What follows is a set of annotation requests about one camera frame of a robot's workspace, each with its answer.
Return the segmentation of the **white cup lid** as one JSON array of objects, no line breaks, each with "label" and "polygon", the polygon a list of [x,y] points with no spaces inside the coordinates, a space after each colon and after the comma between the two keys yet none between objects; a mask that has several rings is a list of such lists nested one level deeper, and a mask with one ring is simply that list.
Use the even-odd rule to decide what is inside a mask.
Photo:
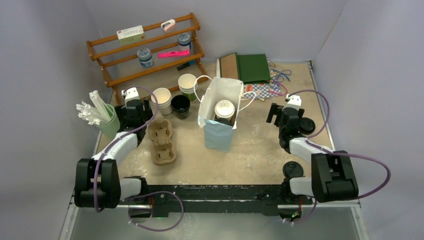
[{"label": "white cup lid", "polygon": [[226,99],[220,100],[214,107],[215,116],[230,116],[235,114],[234,104]]}]

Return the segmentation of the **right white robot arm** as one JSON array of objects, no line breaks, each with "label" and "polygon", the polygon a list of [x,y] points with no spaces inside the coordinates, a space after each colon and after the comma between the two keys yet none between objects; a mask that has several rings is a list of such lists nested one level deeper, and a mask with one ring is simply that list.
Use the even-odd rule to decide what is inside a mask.
[{"label": "right white robot arm", "polygon": [[286,176],[280,196],[288,204],[300,196],[313,197],[320,203],[354,200],[359,187],[352,162],[346,151],[332,152],[324,146],[308,143],[301,131],[304,109],[272,103],[266,119],[278,127],[279,145],[288,154],[297,156],[311,166],[311,176]]}]

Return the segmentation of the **single white paper cup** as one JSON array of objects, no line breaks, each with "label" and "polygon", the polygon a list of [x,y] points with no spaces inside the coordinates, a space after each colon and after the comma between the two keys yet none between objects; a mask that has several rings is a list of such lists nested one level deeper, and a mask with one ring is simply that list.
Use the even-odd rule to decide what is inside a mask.
[{"label": "single white paper cup", "polygon": [[229,116],[218,116],[218,115],[216,115],[215,121],[220,122],[220,123],[231,124],[232,118],[233,118],[233,115],[229,115]]}]

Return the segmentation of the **light blue paper bag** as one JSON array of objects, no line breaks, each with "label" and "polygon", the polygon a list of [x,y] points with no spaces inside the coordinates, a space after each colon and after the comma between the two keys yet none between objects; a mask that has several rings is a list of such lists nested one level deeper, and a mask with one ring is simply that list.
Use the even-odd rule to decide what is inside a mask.
[{"label": "light blue paper bag", "polygon": [[197,92],[194,94],[199,101],[197,123],[204,132],[204,146],[228,153],[237,129],[238,115],[247,108],[241,107],[242,97],[246,94],[244,83],[233,78],[201,75],[193,86],[197,87],[202,78],[209,79],[210,84],[202,97]]}]

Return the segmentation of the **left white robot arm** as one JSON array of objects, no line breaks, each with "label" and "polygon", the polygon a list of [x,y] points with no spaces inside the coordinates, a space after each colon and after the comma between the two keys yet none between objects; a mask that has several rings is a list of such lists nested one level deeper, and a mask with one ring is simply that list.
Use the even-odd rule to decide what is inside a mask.
[{"label": "left white robot arm", "polygon": [[82,158],[76,165],[74,203],[79,208],[114,209],[130,198],[138,205],[146,203],[149,191],[144,177],[120,179],[119,165],[137,148],[154,118],[148,100],[133,99],[115,107],[120,128],[114,139],[98,154]]}]

